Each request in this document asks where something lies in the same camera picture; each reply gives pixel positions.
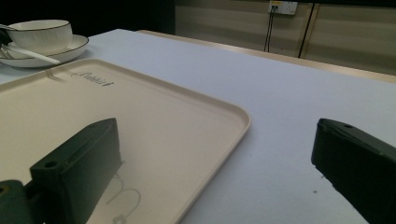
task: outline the cup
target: cup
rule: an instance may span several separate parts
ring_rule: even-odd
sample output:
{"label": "cup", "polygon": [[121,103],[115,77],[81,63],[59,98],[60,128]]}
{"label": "cup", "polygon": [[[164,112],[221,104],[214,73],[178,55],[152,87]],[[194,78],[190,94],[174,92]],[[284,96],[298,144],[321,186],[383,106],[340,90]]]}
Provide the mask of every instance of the cup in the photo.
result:
{"label": "cup", "polygon": [[64,51],[73,39],[73,31],[69,21],[23,21],[9,26],[17,29],[7,30],[15,45],[43,55]]}

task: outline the beige tray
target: beige tray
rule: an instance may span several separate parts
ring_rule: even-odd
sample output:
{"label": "beige tray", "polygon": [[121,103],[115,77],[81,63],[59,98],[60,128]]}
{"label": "beige tray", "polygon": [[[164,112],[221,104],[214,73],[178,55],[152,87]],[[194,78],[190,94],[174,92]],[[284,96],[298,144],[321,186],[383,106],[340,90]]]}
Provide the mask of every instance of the beige tray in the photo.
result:
{"label": "beige tray", "polygon": [[177,223],[250,125],[236,105],[99,60],[3,84],[0,104],[0,180],[24,184],[73,134],[117,119],[124,164],[89,223]]}

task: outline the spoon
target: spoon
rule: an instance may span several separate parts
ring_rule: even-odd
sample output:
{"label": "spoon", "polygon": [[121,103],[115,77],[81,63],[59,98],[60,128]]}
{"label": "spoon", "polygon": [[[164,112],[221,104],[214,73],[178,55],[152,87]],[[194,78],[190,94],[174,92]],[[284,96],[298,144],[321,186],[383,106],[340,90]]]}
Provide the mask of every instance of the spoon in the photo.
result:
{"label": "spoon", "polygon": [[9,38],[8,34],[6,33],[6,31],[0,30],[0,49],[4,49],[6,52],[15,51],[15,52],[30,56],[32,58],[36,58],[38,60],[45,61],[47,63],[53,63],[53,64],[61,63],[60,61],[52,59],[52,58],[47,57],[45,55],[41,55],[41,54],[32,52],[30,50],[27,50],[27,49],[22,49],[22,48],[20,48],[20,47],[18,47],[16,45],[12,45],[11,41],[12,40]]}
{"label": "spoon", "polygon": [[17,29],[15,29],[15,28],[12,28],[12,27],[10,27],[10,26],[6,26],[6,25],[3,25],[3,24],[0,24],[0,29],[5,29],[5,30],[17,30]]}

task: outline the electrical outlet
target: electrical outlet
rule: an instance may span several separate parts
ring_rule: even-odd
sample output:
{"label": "electrical outlet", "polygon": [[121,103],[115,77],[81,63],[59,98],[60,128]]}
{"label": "electrical outlet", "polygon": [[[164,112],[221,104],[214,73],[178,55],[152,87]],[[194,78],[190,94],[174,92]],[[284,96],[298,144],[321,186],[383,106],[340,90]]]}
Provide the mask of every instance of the electrical outlet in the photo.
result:
{"label": "electrical outlet", "polygon": [[297,2],[283,2],[280,10],[281,14],[294,15],[297,10]]}
{"label": "electrical outlet", "polygon": [[273,7],[275,7],[274,13],[280,13],[282,11],[282,3],[282,1],[270,1],[268,12],[272,12]]}

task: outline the wall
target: wall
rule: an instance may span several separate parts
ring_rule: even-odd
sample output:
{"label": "wall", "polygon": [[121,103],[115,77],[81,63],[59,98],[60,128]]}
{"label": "wall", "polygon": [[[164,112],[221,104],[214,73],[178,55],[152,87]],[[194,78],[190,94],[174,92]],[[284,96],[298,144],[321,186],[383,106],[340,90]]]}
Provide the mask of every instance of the wall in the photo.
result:
{"label": "wall", "polygon": [[95,1],[93,5],[78,0],[25,1],[24,11],[15,11],[13,1],[2,1],[2,24],[33,20],[70,21],[76,35],[98,35],[115,29],[150,30],[173,35],[175,33],[175,1],[146,0],[112,2]]}
{"label": "wall", "polygon": [[[264,0],[176,0],[176,34],[264,50]],[[298,57],[312,4],[274,16],[270,52]],[[396,8],[316,5],[302,58],[396,75]]]}

